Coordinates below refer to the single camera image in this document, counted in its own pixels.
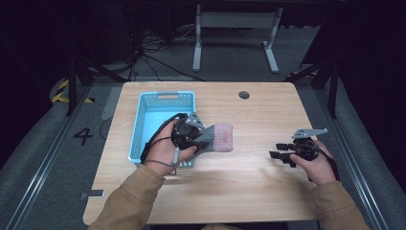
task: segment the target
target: wooden table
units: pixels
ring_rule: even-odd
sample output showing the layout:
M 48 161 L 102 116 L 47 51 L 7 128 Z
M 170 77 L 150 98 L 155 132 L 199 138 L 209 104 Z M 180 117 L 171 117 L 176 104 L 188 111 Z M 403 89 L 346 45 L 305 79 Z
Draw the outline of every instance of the wooden table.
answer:
M 148 223 L 210 223 L 316 219 L 305 171 L 271 159 L 276 143 L 291 143 L 299 128 L 311 128 L 291 83 L 129 82 L 117 104 L 93 184 L 104 198 L 89 198 L 83 221 L 93 222 L 106 198 L 134 171 L 128 161 L 139 95 L 147 91 L 189 90 L 208 127 L 233 125 L 234 150 L 210 152 L 194 168 L 167 176 Z M 241 91 L 250 94 L 243 100 Z

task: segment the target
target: sleeve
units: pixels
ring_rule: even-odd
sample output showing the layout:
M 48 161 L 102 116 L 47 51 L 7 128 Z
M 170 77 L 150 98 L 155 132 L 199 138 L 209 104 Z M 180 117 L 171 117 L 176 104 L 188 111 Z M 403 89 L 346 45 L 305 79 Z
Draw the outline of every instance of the sleeve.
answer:
M 341 182 L 320 185 L 311 191 L 310 196 L 324 229 L 370 229 Z
M 142 229 L 165 178 L 141 165 L 106 200 L 89 229 Z

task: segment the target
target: yellow tape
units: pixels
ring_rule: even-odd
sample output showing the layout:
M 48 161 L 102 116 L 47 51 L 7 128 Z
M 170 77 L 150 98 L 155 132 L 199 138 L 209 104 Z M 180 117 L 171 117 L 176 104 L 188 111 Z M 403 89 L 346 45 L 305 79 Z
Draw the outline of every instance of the yellow tape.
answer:
M 62 98 L 63 90 L 65 90 L 66 86 L 68 85 L 69 80 L 65 79 L 62 84 L 59 86 L 56 94 L 52 98 L 53 103 L 69 103 L 69 98 Z M 94 103 L 96 99 L 94 98 L 87 98 L 84 102 L 85 103 Z

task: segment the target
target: metal stand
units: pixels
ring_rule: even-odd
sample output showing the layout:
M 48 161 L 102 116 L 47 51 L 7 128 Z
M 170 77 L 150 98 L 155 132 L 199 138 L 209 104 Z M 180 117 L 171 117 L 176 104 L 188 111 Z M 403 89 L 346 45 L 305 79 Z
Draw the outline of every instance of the metal stand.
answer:
M 114 74 L 108 69 L 104 68 L 101 65 L 94 63 L 93 61 L 85 58 L 74 56 L 72 57 L 71 63 L 69 64 L 69 108 L 66 116 L 70 116 L 78 104 L 78 92 L 77 92 L 77 77 L 80 80 L 82 85 L 91 85 L 93 83 L 93 76 L 90 74 L 88 67 L 91 66 L 103 73 L 110 79 L 117 82 L 127 82 L 127 80 L 122 77 Z
M 200 5 L 196 12 L 196 45 L 194 47 L 194 59 L 192 70 L 200 71 L 202 54 L 201 28 L 262 28 L 270 29 L 271 33 L 267 41 L 263 41 L 263 48 L 268 58 L 272 73 L 278 73 L 278 65 L 272 53 L 272 44 L 282 16 L 282 8 L 276 12 L 219 12 L 201 11 Z

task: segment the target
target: blue plastic basket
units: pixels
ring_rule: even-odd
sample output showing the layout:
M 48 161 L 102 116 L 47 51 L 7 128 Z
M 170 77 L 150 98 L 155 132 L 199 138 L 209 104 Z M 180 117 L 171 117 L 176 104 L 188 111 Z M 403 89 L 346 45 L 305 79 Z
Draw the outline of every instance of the blue plastic basket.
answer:
M 141 154 L 146 142 L 159 126 L 177 113 L 195 112 L 194 93 L 191 91 L 145 92 L 138 101 L 135 125 L 132 132 L 128 159 L 141 164 Z M 193 167 L 194 160 L 182 162 L 179 167 Z

